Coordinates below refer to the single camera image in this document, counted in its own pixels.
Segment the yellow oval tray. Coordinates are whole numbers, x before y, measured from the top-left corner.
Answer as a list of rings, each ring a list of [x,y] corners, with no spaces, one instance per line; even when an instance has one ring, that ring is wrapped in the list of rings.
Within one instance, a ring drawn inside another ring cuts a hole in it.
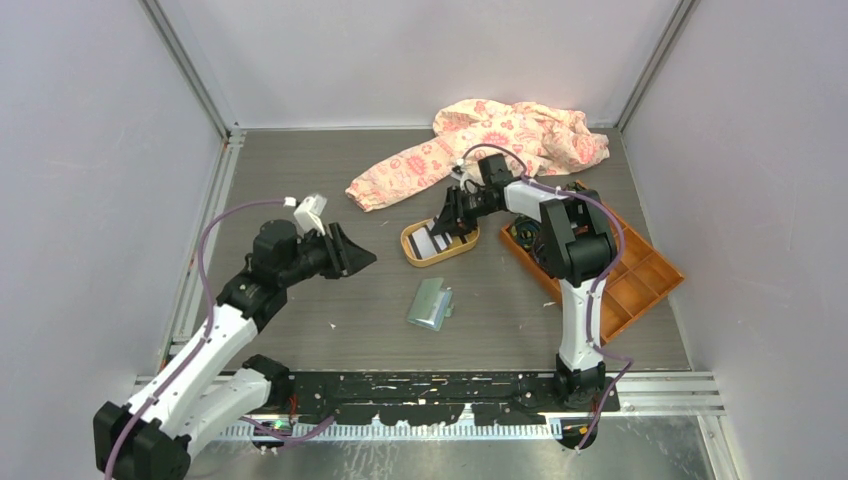
[[[458,236],[433,235],[434,225],[435,218],[430,218],[412,224],[401,232],[400,244],[412,266],[426,268],[466,253],[476,246],[480,237],[479,229]]]

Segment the green card holder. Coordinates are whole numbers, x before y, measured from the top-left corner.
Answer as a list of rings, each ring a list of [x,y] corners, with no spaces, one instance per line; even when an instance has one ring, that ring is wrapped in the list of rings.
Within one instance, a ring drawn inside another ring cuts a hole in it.
[[[442,277],[427,278],[421,281],[416,291],[406,321],[439,331],[445,319],[452,316],[453,310],[453,290],[444,285]]]

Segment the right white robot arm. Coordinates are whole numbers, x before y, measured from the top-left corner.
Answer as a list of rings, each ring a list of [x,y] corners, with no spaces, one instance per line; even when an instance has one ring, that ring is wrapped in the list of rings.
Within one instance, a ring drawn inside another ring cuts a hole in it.
[[[434,231],[468,234],[480,218],[495,212],[539,224],[537,262],[558,281],[562,296],[554,394],[565,409],[580,410],[606,388],[606,365],[596,338],[606,278],[620,258],[610,212],[594,191],[563,190],[513,175],[501,155],[485,158],[480,171],[483,183],[473,191],[448,188]]]

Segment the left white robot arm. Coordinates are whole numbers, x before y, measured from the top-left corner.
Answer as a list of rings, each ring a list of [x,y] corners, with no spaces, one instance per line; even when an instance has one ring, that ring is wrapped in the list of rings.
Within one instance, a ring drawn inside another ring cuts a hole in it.
[[[97,468],[108,479],[183,479],[193,458],[242,416],[290,406],[289,369],[263,355],[246,360],[224,385],[211,384],[286,305],[288,288],[316,275],[349,277],[376,259],[337,223],[305,234],[288,220],[263,224],[244,268],[186,346],[124,404],[97,411]]]

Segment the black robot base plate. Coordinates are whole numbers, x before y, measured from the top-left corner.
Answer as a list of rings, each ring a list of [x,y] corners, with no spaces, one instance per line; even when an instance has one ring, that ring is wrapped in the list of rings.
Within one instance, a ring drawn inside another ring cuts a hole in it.
[[[565,401],[545,371],[296,371],[255,414],[315,424],[452,425],[469,409],[476,426],[540,425],[547,414],[591,415],[600,396]]]

